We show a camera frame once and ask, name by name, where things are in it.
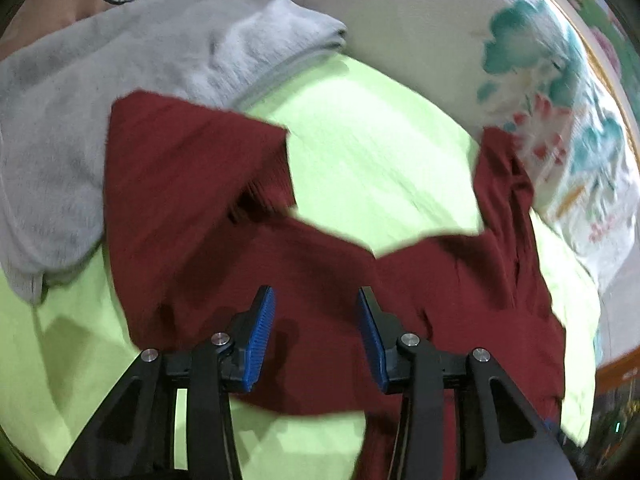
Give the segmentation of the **white floral quilt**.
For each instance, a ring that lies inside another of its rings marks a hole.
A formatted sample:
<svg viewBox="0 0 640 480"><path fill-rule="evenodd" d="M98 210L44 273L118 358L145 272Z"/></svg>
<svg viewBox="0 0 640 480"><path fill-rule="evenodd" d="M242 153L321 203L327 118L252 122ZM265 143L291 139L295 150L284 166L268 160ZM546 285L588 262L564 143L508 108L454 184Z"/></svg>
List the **white floral quilt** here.
<svg viewBox="0 0 640 480"><path fill-rule="evenodd" d="M355 58L419 91L466 131L514 133L538 214L596 279L600 345L639 342L634 123L553 0L294 0L348 29Z"/></svg>

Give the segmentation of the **light green bed sheet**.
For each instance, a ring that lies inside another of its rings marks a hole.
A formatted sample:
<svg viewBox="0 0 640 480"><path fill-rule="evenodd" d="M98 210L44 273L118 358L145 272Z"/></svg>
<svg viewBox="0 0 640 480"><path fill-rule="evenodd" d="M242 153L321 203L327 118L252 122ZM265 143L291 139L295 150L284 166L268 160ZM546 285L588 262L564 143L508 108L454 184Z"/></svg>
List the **light green bed sheet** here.
<svg viewBox="0 0 640 480"><path fill-rule="evenodd" d="M47 216L80 209L100 226L107 117L112 99L78 78L63 93L87 107L61 116L16 160ZM473 234L478 146L422 96L345 55L291 79L253 114L288 128L288 160L299 218L377 255L440 232ZM29 458L55 470L93 410L134 358L97 250L70 284L38 307L1 289L1 425ZM345 479L364 420L358 414L298 418L232 406L241 463L250 479Z"/></svg>

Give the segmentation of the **dark red knit hoodie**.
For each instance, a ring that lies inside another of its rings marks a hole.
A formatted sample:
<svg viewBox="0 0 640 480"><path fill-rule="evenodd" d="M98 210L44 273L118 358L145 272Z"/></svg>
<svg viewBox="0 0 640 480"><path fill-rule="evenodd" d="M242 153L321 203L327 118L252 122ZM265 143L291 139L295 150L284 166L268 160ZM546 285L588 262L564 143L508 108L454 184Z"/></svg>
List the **dark red knit hoodie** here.
<svg viewBox="0 0 640 480"><path fill-rule="evenodd" d="M540 272L533 187L509 133L484 133L473 190L483 232L427 237L383 257L288 215L283 129L137 91L112 107L104 216L131 340L189 348L276 293L276 332L248 402L288 415L363 412L355 474L390 468L399 402L376 388L357 292L440 350L487 349L538 415L558 420L565 333Z"/></svg>

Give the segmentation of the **folded grey garment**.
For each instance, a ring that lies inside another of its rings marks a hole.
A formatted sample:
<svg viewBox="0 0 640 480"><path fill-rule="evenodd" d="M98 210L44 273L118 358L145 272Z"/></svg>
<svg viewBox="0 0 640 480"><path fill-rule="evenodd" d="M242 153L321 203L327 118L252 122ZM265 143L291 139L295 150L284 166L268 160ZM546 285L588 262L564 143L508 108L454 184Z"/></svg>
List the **folded grey garment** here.
<svg viewBox="0 0 640 480"><path fill-rule="evenodd" d="M138 0L77 22L1 64L1 266L40 304L103 233L113 103L136 90L246 110L341 50L345 25L292 0Z"/></svg>

